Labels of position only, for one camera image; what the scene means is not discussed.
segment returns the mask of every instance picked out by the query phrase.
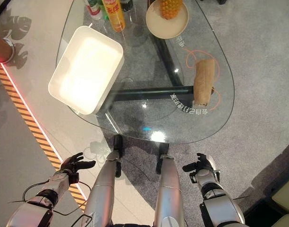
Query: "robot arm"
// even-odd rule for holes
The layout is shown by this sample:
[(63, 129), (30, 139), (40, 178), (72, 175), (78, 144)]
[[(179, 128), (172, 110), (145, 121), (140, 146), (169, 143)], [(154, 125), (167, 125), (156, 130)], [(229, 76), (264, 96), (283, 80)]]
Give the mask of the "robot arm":
[(246, 227), (241, 209), (219, 183), (220, 172), (212, 157), (197, 155), (199, 161), (184, 166), (183, 170), (195, 170), (189, 176), (192, 183), (198, 184), (204, 199), (200, 210), (205, 226)]
[(53, 217), (53, 209), (70, 184), (79, 181), (78, 170), (88, 169), (95, 161), (80, 161), (83, 153), (67, 158), (43, 188), (21, 205), (8, 221), (7, 227), (48, 227)]

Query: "bottle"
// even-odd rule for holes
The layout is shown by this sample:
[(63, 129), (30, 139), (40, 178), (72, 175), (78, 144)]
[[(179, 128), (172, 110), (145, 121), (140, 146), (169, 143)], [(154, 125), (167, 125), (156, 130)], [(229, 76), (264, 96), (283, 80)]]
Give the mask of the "bottle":
[(97, 0), (84, 0), (91, 18), (94, 20), (99, 20), (102, 18), (102, 11), (99, 5), (97, 4)]
[(130, 9), (133, 8), (133, 1), (132, 0), (120, 0), (121, 8), (124, 12), (128, 12)]
[(102, 0), (102, 2), (106, 8), (113, 30), (116, 32), (124, 30), (126, 23), (119, 0)]
[(101, 8), (103, 19), (104, 19), (104, 20), (108, 20), (108, 19), (109, 19), (109, 18), (108, 18), (108, 14), (107, 14), (107, 12), (106, 12), (105, 7), (103, 6), (102, 0), (97, 0), (97, 3), (98, 3), (98, 5), (99, 5), (99, 8)]

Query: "silver robot leg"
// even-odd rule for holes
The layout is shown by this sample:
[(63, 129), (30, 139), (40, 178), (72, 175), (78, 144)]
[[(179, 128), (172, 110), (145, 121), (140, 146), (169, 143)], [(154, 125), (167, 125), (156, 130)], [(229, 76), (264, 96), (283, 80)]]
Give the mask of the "silver robot leg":
[(174, 159), (162, 155), (161, 179), (155, 209), (154, 227), (184, 227), (184, 210)]
[(122, 137), (114, 137), (114, 151), (106, 159), (94, 186), (90, 192), (84, 214), (92, 217), (83, 217), (82, 227), (91, 221), (89, 227), (109, 227), (112, 225), (112, 211), (114, 204), (115, 177), (120, 177), (121, 165), (119, 154), (122, 147)]

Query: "gray carpet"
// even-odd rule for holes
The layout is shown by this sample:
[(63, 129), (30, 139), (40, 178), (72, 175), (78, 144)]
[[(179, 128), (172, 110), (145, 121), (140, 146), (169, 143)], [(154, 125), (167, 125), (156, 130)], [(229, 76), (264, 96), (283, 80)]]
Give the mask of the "gray carpet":
[[(227, 124), (197, 143), (170, 145), (180, 176), (186, 220), (203, 226), (202, 197), (182, 166), (196, 153), (210, 154), (221, 184), (243, 211), (289, 176), (289, 0), (199, 1), (227, 56), (235, 82), (235, 103)], [(111, 146), (111, 133), (104, 132)], [(155, 208), (158, 144), (124, 139), (122, 168)]]

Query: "warning tape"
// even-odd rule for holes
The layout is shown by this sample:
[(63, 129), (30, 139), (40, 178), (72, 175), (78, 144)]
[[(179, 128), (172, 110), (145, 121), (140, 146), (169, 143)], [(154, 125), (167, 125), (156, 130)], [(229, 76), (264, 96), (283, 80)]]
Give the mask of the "warning tape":
[[(59, 170), (62, 162), (61, 157), (59, 156), (54, 146), (49, 141), (48, 137), (46, 136), (42, 128), (40, 127), (38, 121), (35, 119), (28, 105), (20, 95), (11, 77), (8, 75), (6, 69), (1, 64), (0, 64), (0, 81), (4, 85), (4, 88), (7, 91), (10, 99), (12, 100), (13, 104), (16, 106), (17, 110), (21, 114), (22, 118), (24, 119), (33, 136), (35, 137), (36, 141), (39, 143), (39, 146), (45, 153), (46, 157), (49, 159), (55, 170), (56, 171)], [(85, 195), (81, 191), (78, 184), (70, 185), (69, 191), (79, 206), (85, 202), (86, 200)], [(80, 207), (82, 211), (85, 210), (85, 204)]]

